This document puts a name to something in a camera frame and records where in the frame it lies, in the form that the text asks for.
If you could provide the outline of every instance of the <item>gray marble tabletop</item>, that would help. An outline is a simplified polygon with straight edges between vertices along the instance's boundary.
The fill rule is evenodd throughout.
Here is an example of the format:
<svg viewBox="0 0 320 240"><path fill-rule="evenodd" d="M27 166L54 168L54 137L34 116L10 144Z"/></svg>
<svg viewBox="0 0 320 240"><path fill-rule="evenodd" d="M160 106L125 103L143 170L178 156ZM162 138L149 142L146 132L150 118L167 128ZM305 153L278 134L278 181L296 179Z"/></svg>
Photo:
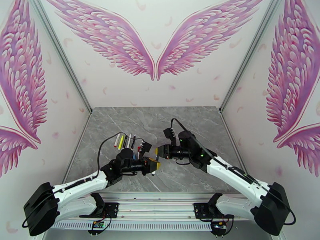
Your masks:
<svg viewBox="0 0 320 240"><path fill-rule="evenodd" d="M97 170L97 153L100 143L113 134L123 131L153 145L146 156L155 157L155 148L169 144L163 130L170 127L170 120L177 118L196 138L233 166L241 167L230 139L215 107L143 107L143 108L95 108L79 150L69 171L67 182L89 175ZM176 135L182 131L174 124ZM103 166L116 157L115 139L106 142L100 155ZM194 168L180 166L174 160L159 160L161 167L155 176L124 176L106 191L137 192L221 192L234 193L235 189L222 180Z"/></svg>

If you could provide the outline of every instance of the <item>yellow marker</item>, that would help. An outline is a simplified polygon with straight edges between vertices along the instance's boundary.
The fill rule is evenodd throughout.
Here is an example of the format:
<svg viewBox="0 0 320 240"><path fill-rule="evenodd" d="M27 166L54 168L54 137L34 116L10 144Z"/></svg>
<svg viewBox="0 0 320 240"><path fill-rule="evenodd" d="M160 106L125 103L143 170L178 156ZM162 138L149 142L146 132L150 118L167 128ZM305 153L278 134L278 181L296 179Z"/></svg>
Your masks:
<svg viewBox="0 0 320 240"><path fill-rule="evenodd" d="M124 139L124 135L122 135L122 137L120 139L118 150L121 150L121 148L122 148L123 139Z"/></svg>

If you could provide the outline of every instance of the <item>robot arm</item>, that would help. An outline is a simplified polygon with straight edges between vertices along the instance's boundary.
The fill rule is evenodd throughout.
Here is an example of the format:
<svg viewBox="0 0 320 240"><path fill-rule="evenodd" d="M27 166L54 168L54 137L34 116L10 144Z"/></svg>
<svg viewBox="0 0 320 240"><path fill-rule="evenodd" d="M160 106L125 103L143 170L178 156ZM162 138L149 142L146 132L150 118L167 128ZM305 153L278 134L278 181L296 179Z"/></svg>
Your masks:
<svg viewBox="0 0 320 240"><path fill-rule="evenodd" d="M157 170L159 162L143 157L150 148L151 145L146 143L146 146L140 149L141 156L138 160L133 159L131 149L125 148L116 159L91 175L66 184L51 186L47 182L40 185L24 205L25 222L28 225L23 226L29 228L30 236L36 236L63 219L81 215L99 217L105 209L105 204L99 194L92 192L119 182L126 173L131 172L135 175L141 171L146 175Z"/></svg>
<svg viewBox="0 0 320 240"><path fill-rule="evenodd" d="M248 198L229 198L216 193L206 204L211 213L211 217L206 218L241 216L254 220L269 234L279 235L289 212L292 213L284 188L276 182L269 185L257 180L240 168L230 165L216 153L205 148L190 131L177 122L184 129L178 135L180 145L176 145L171 122L171 128L164 130L165 137L171 140L171 144L158 147L158 156L165 159L188 158L195 168L223 180Z"/></svg>

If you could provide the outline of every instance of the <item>pink angel wings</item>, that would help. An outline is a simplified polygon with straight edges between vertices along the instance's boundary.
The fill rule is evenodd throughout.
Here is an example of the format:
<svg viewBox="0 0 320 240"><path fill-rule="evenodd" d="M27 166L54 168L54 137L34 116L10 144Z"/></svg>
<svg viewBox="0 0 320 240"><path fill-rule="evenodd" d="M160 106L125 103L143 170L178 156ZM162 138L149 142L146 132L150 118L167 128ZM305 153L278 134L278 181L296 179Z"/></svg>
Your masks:
<svg viewBox="0 0 320 240"><path fill-rule="evenodd" d="M320 39L301 0L285 0L272 44L267 97L268 120L278 127L278 148L294 148L298 163L319 175L319 125L293 131L319 81Z"/></svg>
<svg viewBox="0 0 320 240"><path fill-rule="evenodd" d="M17 166L22 149L41 143L37 128L45 122L46 94L41 47L27 0L15 0L0 35L0 91L19 132L0 129L0 167Z"/></svg>
<svg viewBox="0 0 320 240"><path fill-rule="evenodd" d="M47 1L64 24L117 67L159 80L164 73L188 70L217 50L251 19L262 0L229 0L193 13L173 33L156 67L137 31L122 16L78 0Z"/></svg>

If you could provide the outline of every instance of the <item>pink feather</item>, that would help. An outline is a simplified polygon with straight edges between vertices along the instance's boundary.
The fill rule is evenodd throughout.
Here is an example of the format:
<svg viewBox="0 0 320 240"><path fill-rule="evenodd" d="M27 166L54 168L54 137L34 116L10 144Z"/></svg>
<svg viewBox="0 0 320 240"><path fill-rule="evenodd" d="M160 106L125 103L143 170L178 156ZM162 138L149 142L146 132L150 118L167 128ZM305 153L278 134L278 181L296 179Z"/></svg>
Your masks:
<svg viewBox="0 0 320 240"><path fill-rule="evenodd" d="M41 47L27 0L15 0L0 35L1 93L18 127L34 141L46 120Z"/></svg>
<svg viewBox="0 0 320 240"><path fill-rule="evenodd" d="M156 64L156 77L178 75L217 50L251 20L262 0L229 0L195 12L173 33Z"/></svg>
<svg viewBox="0 0 320 240"><path fill-rule="evenodd" d="M289 146L298 156L298 164L305 169L320 173L320 123L301 127L288 135L277 148Z"/></svg>
<svg viewBox="0 0 320 240"><path fill-rule="evenodd" d="M7 173L14 165L18 165L21 150L37 146L21 132L12 128L0 126L0 177L2 172Z"/></svg>
<svg viewBox="0 0 320 240"><path fill-rule="evenodd" d="M319 81L320 41L301 0L285 0L275 29L267 91L268 120L278 127L274 142L301 120Z"/></svg>
<svg viewBox="0 0 320 240"><path fill-rule="evenodd" d="M78 0L47 0L62 22L103 57L125 72L147 73L154 80L154 61L134 27L122 16Z"/></svg>

